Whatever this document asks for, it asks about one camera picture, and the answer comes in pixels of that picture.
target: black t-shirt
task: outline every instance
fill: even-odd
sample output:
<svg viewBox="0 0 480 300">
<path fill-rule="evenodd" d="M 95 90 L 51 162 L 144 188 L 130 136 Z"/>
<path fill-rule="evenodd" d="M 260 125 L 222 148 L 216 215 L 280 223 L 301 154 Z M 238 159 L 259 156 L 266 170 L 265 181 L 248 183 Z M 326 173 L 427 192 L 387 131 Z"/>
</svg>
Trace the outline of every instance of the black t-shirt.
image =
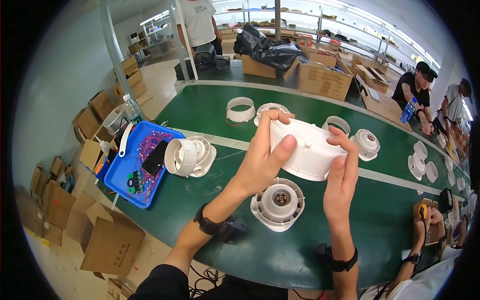
<svg viewBox="0 0 480 300">
<path fill-rule="evenodd" d="M 186 300 L 190 298 L 188 278 L 178 268 L 161 264 L 128 300 Z M 198 300 L 287 300 L 288 291 L 226 276 L 219 287 L 196 297 Z"/>
<path fill-rule="evenodd" d="M 428 89 L 417 92 L 417 89 L 415 88 L 415 75 L 410 72 L 407 72 L 400 77 L 400 80 L 396 84 L 395 92 L 392 96 L 393 100 L 404 103 L 405 105 L 407 104 L 402 90 L 402 84 L 404 83 L 410 86 L 410 91 L 417 99 L 419 105 L 423 105 L 423 107 L 430 106 L 430 94 L 428 93 Z"/>
</svg>

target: metal container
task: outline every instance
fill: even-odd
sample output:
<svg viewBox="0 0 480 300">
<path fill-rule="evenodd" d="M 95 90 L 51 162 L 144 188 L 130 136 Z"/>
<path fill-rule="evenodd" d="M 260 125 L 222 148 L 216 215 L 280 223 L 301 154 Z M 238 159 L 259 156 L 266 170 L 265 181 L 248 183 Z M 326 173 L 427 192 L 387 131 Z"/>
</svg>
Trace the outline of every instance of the metal container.
<svg viewBox="0 0 480 300">
<path fill-rule="evenodd" d="M 112 112 L 105 118 L 102 126 L 105 127 L 111 135 L 117 135 L 120 127 L 129 123 L 128 113 L 125 109 L 125 104 L 117 106 Z"/>
</svg>

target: wire bundle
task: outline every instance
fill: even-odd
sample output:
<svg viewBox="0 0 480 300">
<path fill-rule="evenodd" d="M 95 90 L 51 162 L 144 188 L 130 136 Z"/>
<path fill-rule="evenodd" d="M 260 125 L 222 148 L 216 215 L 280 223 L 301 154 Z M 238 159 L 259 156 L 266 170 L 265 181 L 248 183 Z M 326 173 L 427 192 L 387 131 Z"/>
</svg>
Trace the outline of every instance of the wire bundle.
<svg viewBox="0 0 480 300">
<path fill-rule="evenodd" d="M 151 131 L 149 132 L 146 137 L 140 142 L 137 151 L 138 155 L 133 155 L 137 158 L 136 161 L 136 169 L 140 172 L 140 178 L 142 179 L 143 185 L 143 192 L 137 193 L 137 195 L 145 195 L 145 203 L 148 203 L 150 198 L 153 196 L 151 191 L 155 187 L 155 184 L 160 177 L 162 172 L 162 168 L 165 166 L 162 163 L 162 166 L 158 169 L 158 171 L 154 175 L 148 174 L 143 168 L 142 164 L 147 159 L 147 157 L 152 153 L 152 151 L 160 144 L 161 141 L 170 142 L 173 139 L 173 135 L 170 133 L 163 133 L 159 131 Z"/>
</svg>

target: gray t-shirt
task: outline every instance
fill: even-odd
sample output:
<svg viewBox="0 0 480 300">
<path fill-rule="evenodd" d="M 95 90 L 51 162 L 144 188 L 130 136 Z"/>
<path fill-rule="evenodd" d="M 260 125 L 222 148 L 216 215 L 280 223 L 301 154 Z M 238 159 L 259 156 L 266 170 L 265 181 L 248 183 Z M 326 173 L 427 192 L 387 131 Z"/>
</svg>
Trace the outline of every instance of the gray t-shirt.
<svg viewBox="0 0 480 300">
<path fill-rule="evenodd" d="M 457 84 L 451 84 L 448 86 L 447 91 L 445 92 L 445 97 L 447 97 L 447 116 L 450 120 L 454 121 L 457 118 L 462 116 L 462 95 L 458 91 Z M 440 120 L 440 124 L 445 128 L 445 124 L 443 122 L 444 115 L 442 112 L 438 113 L 438 120 Z"/>
</svg>

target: white t-shirt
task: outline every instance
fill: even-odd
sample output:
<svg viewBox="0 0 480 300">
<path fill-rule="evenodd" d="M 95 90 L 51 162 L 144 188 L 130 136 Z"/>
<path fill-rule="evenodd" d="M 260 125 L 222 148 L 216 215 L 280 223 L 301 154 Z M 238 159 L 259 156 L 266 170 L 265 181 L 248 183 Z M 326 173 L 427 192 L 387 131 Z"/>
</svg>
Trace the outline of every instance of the white t-shirt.
<svg viewBox="0 0 480 300">
<path fill-rule="evenodd" d="M 433 299 L 440 291 L 445 281 L 450 276 L 454 267 L 455 258 L 461 254 L 461 249 L 446 246 L 440 257 L 440 262 L 416 274 L 412 279 L 400 282 L 388 300 L 429 300 Z M 377 295 L 377 286 L 370 287 L 363 293 L 360 300 L 372 300 Z M 385 300 L 385 291 L 380 300 Z"/>
<path fill-rule="evenodd" d="M 458 91 L 457 84 L 451 84 L 448 86 L 447 91 L 445 92 L 445 97 L 447 97 L 447 115 L 448 118 L 452 121 L 460 118 L 462 116 L 462 95 Z M 444 114 L 442 112 L 438 113 L 438 120 L 443 128 L 445 128 L 444 123 Z"/>
<path fill-rule="evenodd" d="M 180 0 L 180 7 L 190 47 L 210 43 L 216 38 L 212 24 L 216 10 L 209 0 Z M 177 25 L 180 25 L 178 11 L 175 10 L 175 18 Z"/>
</svg>

